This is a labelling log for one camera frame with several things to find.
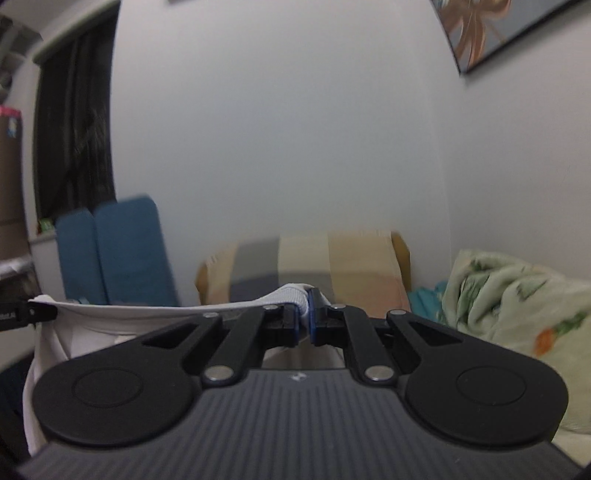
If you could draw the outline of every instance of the pink object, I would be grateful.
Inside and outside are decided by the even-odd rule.
[[[21,111],[9,106],[0,106],[0,116],[13,116],[16,118],[21,117]]]

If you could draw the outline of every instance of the logo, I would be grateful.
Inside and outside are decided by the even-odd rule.
[[[302,382],[304,381],[306,378],[308,378],[308,375],[306,375],[304,372],[298,372],[295,375],[291,375],[290,378],[294,381],[294,382]]]

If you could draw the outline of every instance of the green floral blanket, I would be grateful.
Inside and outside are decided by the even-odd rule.
[[[591,433],[591,283],[508,255],[464,250],[443,295],[449,326],[554,368],[569,389],[561,426]]]

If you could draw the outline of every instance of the black round pad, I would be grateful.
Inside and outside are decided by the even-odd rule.
[[[104,368],[82,375],[74,384],[74,396],[90,407],[112,408],[133,401],[143,387],[133,372]]]
[[[508,405],[525,393],[524,380],[498,367],[476,367],[457,378],[457,389],[469,400],[481,405]]]
[[[428,427],[486,447],[551,438],[568,403],[566,386],[551,368],[476,339],[430,349],[405,396]]]
[[[180,420],[193,401],[194,384],[178,357],[130,347],[81,356],[41,377],[33,407],[48,437],[120,447],[156,437]]]

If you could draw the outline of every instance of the framed poster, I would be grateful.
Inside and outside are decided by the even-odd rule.
[[[432,0],[460,73],[578,0]]]

